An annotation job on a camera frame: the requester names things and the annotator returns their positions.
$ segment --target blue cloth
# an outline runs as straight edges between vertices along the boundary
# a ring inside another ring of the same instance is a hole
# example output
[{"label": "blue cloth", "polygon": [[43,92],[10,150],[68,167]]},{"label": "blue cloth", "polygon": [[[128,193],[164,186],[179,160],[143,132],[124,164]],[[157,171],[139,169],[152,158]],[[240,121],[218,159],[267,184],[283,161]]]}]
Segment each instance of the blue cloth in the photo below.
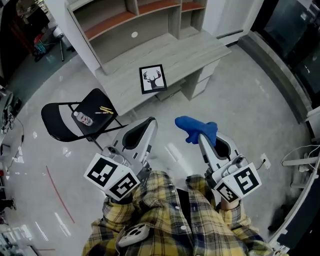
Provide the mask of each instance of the blue cloth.
[{"label": "blue cloth", "polygon": [[189,116],[181,116],[175,119],[175,125],[188,133],[187,143],[198,144],[199,134],[204,134],[213,146],[216,145],[218,126],[215,122],[203,123]]}]

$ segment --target person's arm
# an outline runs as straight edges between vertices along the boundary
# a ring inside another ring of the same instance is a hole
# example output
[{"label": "person's arm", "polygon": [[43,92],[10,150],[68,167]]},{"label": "person's arm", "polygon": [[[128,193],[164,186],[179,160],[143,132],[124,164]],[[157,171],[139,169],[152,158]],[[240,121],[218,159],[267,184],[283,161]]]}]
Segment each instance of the person's arm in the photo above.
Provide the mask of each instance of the person's arm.
[{"label": "person's arm", "polygon": [[130,224],[135,211],[132,195],[116,202],[106,197],[103,202],[103,218],[92,223],[92,234],[82,255],[117,255],[116,240],[120,231]]},{"label": "person's arm", "polygon": [[259,235],[258,229],[252,225],[239,200],[228,203],[221,199],[220,207],[219,214],[224,223],[245,243],[250,254],[253,253],[253,255],[259,256],[273,255],[272,248]]}]

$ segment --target black picture frame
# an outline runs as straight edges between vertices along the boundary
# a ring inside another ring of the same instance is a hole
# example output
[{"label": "black picture frame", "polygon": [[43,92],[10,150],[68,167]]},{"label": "black picture frame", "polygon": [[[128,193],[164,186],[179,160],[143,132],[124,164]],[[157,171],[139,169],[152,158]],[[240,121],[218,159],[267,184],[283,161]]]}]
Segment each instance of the black picture frame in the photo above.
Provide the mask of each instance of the black picture frame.
[{"label": "black picture frame", "polygon": [[[157,68],[157,67],[159,67],[159,69],[161,70],[161,71],[160,71],[160,72],[161,72],[161,78],[162,78],[162,81],[163,81],[164,86],[161,87],[161,88],[156,88],[156,89],[151,89],[151,90],[145,90],[144,78],[143,78],[143,72],[142,72],[142,70],[150,69],[150,68]],[[152,94],[152,93],[155,93],[155,92],[166,91],[166,90],[168,89],[168,87],[167,87],[167,82],[166,82],[166,77],[165,77],[165,72],[164,72],[164,69],[163,69],[162,64],[140,67],[140,68],[139,68],[139,73],[140,73],[140,83],[141,83],[141,91],[142,91],[142,94]]]}]

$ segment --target yellow tool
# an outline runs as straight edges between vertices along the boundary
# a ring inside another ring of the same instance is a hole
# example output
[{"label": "yellow tool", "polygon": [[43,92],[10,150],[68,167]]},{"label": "yellow tool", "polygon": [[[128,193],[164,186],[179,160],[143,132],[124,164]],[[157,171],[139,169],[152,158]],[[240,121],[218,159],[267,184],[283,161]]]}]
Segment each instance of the yellow tool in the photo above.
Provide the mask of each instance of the yellow tool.
[{"label": "yellow tool", "polygon": [[102,111],[104,111],[104,112],[106,112],[106,113],[109,113],[109,114],[114,114],[111,110],[111,108],[107,108],[107,107],[104,107],[104,106],[101,106],[100,107],[100,110],[102,110]]}]

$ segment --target black cable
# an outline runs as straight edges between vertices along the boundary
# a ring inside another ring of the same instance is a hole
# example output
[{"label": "black cable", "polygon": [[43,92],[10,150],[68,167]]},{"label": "black cable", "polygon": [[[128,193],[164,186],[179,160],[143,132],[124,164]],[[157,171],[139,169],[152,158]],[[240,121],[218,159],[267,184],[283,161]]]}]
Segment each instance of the black cable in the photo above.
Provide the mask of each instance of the black cable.
[{"label": "black cable", "polygon": [[21,144],[20,144],[20,146],[18,147],[18,150],[17,150],[17,152],[15,153],[15,156],[14,156],[14,158],[12,159],[10,166],[6,169],[7,173],[9,172],[10,167],[11,167],[12,164],[14,163],[14,160],[17,158],[17,154],[19,153],[19,148],[21,149],[22,143],[24,142],[24,139],[25,139],[25,128],[24,128],[24,125],[22,124],[22,122],[21,122],[17,117],[16,117],[15,119],[17,119],[17,120],[19,121],[19,123],[21,124],[21,126],[22,126]]},{"label": "black cable", "polygon": [[260,165],[260,167],[258,169],[256,169],[257,171],[264,165],[264,163],[266,162],[266,159],[263,159],[262,164]]}]

